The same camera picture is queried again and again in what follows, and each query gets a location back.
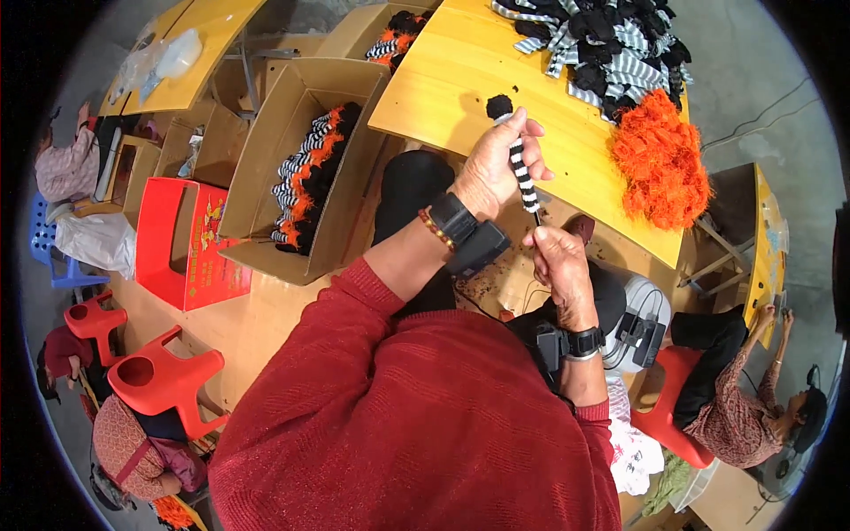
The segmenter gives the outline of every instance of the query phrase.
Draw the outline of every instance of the red box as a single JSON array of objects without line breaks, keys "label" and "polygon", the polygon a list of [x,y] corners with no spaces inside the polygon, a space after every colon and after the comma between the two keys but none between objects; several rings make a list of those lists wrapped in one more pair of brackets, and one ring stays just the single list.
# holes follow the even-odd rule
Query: red box
[{"label": "red box", "polygon": [[136,281],[189,311],[251,291],[251,269],[218,251],[239,243],[218,237],[227,190],[154,177],[144,187],[136,235]]}]

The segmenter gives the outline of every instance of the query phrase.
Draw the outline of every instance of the beaded bracelet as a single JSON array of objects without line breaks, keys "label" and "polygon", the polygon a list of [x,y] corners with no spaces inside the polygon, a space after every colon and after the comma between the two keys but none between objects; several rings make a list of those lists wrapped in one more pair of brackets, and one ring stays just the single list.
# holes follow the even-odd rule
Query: beaded bracelet
[{"label": "beaded bracelet", "polygon": [[449,251],[455,251],[455,242],[452,241],[451,238],[449,238],[449,235],[443,232],[443,230],[438,227],[436,223],[434,223],[433,219],[431,219],[431,216],[429,216],[428,213],[425,212],[424,208],[419,210],[419,219],[421,219],[422,222],[425,223],[425,226],[428,227],[428,230],[430,230],[434,235],[436,235],[440,241],[445,243],[445,245],[449,248]]}]

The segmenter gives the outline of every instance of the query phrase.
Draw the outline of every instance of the pink floral shirt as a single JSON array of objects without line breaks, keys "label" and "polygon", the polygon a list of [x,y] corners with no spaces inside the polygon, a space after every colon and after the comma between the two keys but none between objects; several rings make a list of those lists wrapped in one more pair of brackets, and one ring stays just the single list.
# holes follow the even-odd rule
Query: pink floral shirt
[{"label": "pink floral shirt", "polygon": [[94,133],[81,127],[73,145],[49,147],[36,159],[36,182],[44,199],[55,203],[94,193],[100,149]]}]

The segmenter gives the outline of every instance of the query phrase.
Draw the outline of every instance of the seated worker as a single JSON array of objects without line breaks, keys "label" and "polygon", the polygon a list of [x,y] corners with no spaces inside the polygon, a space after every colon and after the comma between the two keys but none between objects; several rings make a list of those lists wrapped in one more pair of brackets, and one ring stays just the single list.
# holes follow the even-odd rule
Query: seated worker
[{"label": "seated worker", "polygon": [[113,394],[94,417],[93,446],[99,472],[140,500],[184,491],[193,503],[207,490],[207,465],[189,447],[175,408],[142,415]]},{"label": "seated worker", "polygon": [[[519,198],[520,136],[531,177],[553,178],[526,115],[486,132],[457,179],[427,151],[387,164],[373,247],[304,309],[219,440],[210,489],[225,528],[621,527],[601,347],[565,358],[550,391],[502,322],[455,308],[449,247],[417,214],[453,201],[448,189],[495,219]],[[524,243],[557,324],[596,334],[581,238],[545,227]]]},{"label": "seated worker", "polygon": [[56,380],[64,376],[68,388],[73,389],[81,370],[85,370],[86,380],[94,396],[99,403],[103,403],[112,394],[112,387],[100,363],[97,342],[74,336],[67,325],[51,330],[36,358],[36,382],[44,399],[56,399],[61,404],[56,392]]},{"label": "seated worker", "polygon": [[38,144],[36,182],[38,191],[51,203],[88,197],[98,183],[100,148],[94,133],[88,130],[88,101],[80,107],[76,124],[74,144],[54,147],[52,127]]},{"label": "seated worker", "polygon": [[748,468],[786,445],[798,454],[805,452],[824,425],[826,396],[811,386],[792,396],[786,410],[776,403],[774,388],[794,323],[791,311],[783,319],[779,349],[756,396],[741,392],[738,378],[753,347],[774,321],[775,308],[772,304],[759,308],[756,328],[749,337],[742,310],[743,306],[738,306],[723,314],[676,313],[666,344],[704,351],[679,394],[673,423],[719,460]]}]

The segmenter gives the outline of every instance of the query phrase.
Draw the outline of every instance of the knitted striped leg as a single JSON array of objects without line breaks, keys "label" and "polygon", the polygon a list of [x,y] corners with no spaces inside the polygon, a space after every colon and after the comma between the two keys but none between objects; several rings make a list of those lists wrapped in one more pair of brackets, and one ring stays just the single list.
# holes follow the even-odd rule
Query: knitted striped leg
[{"label": "knitted striped leg", "polygon": [[[504,94],[490,98],[487,102],[487,116],[492,118],[497,126],[507,121],[508,118],[513,116],[511,99]],[[534,182],[529,175],[529,169],[525,165],[525,162],[523,162],[522,137],[517,138],[511,143],[508,153],[510,154],[513,175],[516,176],[517,183],[519,184],[519,193],[523,197],[523,208],[527,212],[534,214],[535,222],[539,227],[541,225],[540,213],[538,213],[540,202],[537,200],[537,193],[534,188]]]}]

